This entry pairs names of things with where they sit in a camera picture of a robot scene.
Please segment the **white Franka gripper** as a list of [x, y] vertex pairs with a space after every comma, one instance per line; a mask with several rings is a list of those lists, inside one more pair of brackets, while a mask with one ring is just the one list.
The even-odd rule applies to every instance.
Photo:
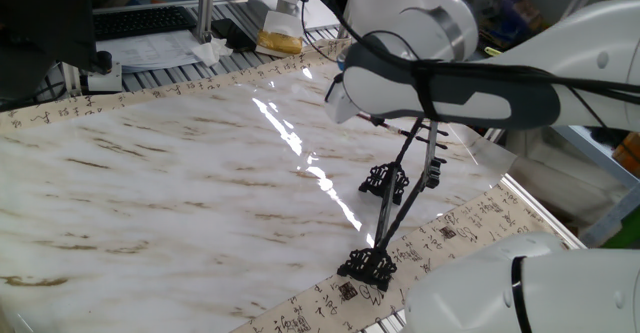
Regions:
[[[329, 85], [324, 98], [325, 112], [336, 124], [342, 124], [360, 113], [344, 88], [344, 75], [336, 75]], [[370, 117], [374, 126], [386, 127], [385, 119]]]

